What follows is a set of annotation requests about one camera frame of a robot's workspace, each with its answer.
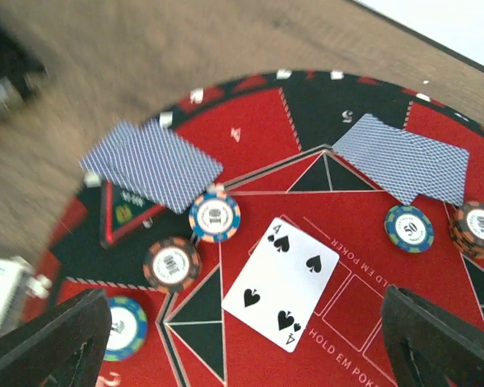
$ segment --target playing card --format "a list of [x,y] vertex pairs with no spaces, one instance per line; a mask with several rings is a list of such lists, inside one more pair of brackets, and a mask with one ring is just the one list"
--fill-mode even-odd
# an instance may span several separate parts
[[117,186],[133,190],[134,184],[111,164],[111,157],[114,155],[115,149],[135,133],[135,125],[121,121],[81,159],[81,167],[98,174],[104,180],[111,181]]
[[275,218],[222,307],[292,352],[338,260],[336,252]]
[[465,195],[469,152],[466,149],[403,131],[403,136],[424,154],[428,178],[420,194],[461,206]]
[[149,121],[130,136],[113,165],[138,188],[134,192],[181,214],[222,172],[222,165],[170,129]]
[[424,154],[402,130],[364,114],[333,150],[405,205],[411,204],[428,178]]

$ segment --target wooden surface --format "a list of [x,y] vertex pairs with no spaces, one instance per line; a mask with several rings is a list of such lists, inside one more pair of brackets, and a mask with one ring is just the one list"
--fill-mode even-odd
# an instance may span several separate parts
[[81,184],[78,160],[119,119],[231,77],[341,69],[484,124],[484,74],[345,0],[0,0],[0,20],[52,76],[0,123],[0,256],[36,260]]

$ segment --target poker chip labeled 10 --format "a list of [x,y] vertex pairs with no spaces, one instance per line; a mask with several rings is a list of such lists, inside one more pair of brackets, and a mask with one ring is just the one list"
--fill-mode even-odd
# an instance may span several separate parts
[[162,293],[176,293],[192,285],[201,268],[201,258],[194,245],[187,239],[173,236],[149,248],[144,275],[154,289]]
[[484,258],[484,203],[466,202],[449,223],[453,244],[469,258]]
[[147,335],[147,316],[138,302],[127,297],[109,300],[111,310],[110,338],[106,361],[121,361],[137,352]]
[[426,252],[434,242],[434,227],[421,210],[413,206],[394,206],[386,216],[385,229],[390,240],[405,252]]
[[224,192],[207,192],[192,207],[188,220],[194,233],[207,242],[223,242],[240,226],[240,208]]

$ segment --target red game board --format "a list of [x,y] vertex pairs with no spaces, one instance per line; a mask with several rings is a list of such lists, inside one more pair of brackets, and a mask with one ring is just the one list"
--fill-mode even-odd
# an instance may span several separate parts
[[[414,255],[390,242],[384,218],[398,203],[330,150],[365,113],[468,149],[465,199],[484,202],[484,127],[441,102],[339,72],[280,71],[230,81],[152,118],[223,164],[217,182],[241,209],[233,238],[198,244],[203,269],[191,289],[165,296],[152,291],[142,273],[145,252],[156,240],[191,237],[187,214],[141,202],[130,221],[106,221],[101,206],[113,210],[121,189],[83,185],[39,266],[55,283],[52,296],[30,299],[25,318],[92,287],[137,300],[149,320],[147,341],[128,360],[105,362],[97,385],[395,385],[381,330],[386,287],[406,287],[484,330],[484,260],[469,260],[452,245],[447,226],[455,209],[425,197],[413,205],[432,221],[431,249]],[[276,216],[340,254],[291,354],[220,307]],[[148,217],[152,225],[142,227]],[[103,248],[105,236],[116,244]]]

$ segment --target blue poker chip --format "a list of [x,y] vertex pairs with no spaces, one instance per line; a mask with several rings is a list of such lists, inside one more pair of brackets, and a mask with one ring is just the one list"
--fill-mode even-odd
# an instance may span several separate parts
[[421,210],[394,206],[385,221],[390,240],[405,252],[426,252],[434,243],[434,227]]
[[147,336],[147,316],[138,302],[127,297],[109,300],[111,309],[110,338],[106,361],[121,361],[137,352]]
[[207,192],[194,202],[188,220],[200,239],[223,242],[240,226],[240,207],[224,192]]

